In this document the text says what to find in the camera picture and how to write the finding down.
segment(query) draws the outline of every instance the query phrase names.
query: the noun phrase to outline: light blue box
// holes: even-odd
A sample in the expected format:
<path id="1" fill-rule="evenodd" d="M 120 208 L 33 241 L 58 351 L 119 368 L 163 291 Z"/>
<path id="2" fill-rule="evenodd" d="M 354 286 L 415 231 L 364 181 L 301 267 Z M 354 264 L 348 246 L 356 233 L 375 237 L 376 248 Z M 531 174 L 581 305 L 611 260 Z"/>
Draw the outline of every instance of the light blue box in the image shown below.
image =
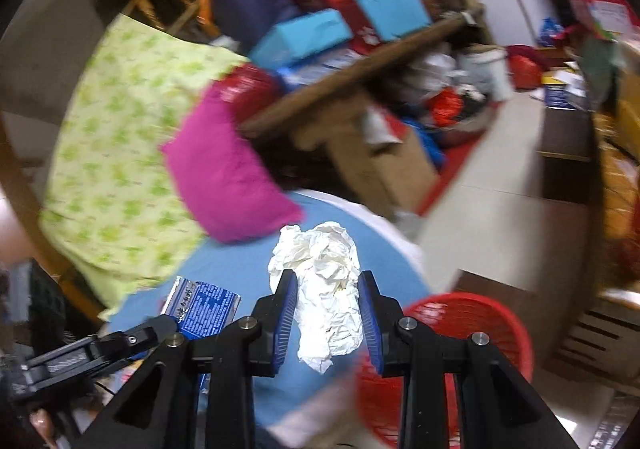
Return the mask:
<path id="1" fill-rule="evenodd" d="M 291 66 L 353 37 L 335 9 L 322 10 L 279 23 L 249 52 L 249 59 L 267 70 Z"/>
<path id="2" fill-rule="evenodd" d="M 395 41 L 431 25 L 420 0 L 356 0 L 382 41 Z"/>

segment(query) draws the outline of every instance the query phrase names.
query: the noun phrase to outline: white bucket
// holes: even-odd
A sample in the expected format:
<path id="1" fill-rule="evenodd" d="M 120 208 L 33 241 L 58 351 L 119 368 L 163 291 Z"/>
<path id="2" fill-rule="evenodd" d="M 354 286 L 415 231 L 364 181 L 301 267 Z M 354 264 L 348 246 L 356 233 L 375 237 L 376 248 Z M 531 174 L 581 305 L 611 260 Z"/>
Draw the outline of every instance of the white bucket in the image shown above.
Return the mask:
<path id="1" fill-rule="evenodd" d="M 494 101 L 508 101 L 513 97 L 513 86 L 507 68 L 507 52 L 503 48 L 492 48 L 478 54 L 467 54 L 466 58 L 477 68 L 480 74 L 491 76 L 494 83 Z"/>

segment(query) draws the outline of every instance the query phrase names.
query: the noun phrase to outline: red plastic basket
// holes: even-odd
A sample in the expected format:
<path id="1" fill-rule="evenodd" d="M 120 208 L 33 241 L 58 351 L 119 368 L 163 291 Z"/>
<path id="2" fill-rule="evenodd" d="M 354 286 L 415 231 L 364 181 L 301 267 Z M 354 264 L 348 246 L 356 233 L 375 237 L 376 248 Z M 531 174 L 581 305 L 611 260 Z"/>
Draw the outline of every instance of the red plastic basket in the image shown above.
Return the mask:
<path id="1" fill-rule="evenodd" d="M 529 334 L 518 318 L 497 301 L 465 292 L 435 295 L 414 303 L 405 314 L 429 325 L 438 334 L 465 339 L 485 332 L 504 355 L 530 381 L 533 350 Z M 449 413 L 449 445 L 460 445 L 456 391 L 451 375 L 445 376 Z M 398 442 L 402 379 L 382 379 L 364 357 L 358 375 L 357 401 L 360 416 L 377 437 L 390 447 Z"/>

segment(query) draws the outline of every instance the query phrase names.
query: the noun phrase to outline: yellow green patterned cloth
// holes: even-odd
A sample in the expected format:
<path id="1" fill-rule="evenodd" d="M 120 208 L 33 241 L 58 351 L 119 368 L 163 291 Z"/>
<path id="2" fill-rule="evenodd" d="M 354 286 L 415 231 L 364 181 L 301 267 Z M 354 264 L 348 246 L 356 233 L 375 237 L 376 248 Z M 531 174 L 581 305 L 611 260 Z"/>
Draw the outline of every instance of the yellow green patterned cloth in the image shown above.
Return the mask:
<path id="1" fill-rule="evenodd" d="M 212 80 L 245 61 L 119 16 L 87 64 L 58 137 L 40 226 L 108 313 L 166 280 L 204 238 L 158 146 Z"/>

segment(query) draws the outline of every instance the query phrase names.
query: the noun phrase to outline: red box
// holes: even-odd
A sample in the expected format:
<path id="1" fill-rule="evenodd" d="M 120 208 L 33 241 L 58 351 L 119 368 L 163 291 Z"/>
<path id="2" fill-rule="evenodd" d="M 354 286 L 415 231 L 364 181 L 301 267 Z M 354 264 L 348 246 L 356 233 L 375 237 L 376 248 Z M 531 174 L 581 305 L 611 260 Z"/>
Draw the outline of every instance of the red box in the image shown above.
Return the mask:
<path id="1" fill-rule="evenodd" d="M 380 37 L 355 0 L 294 0 L 306 12 L 335 9 L 341 13 L 344 21 L 355 36 L 351 48 L 358 54 L 368 55 L 382 44 Z"/>

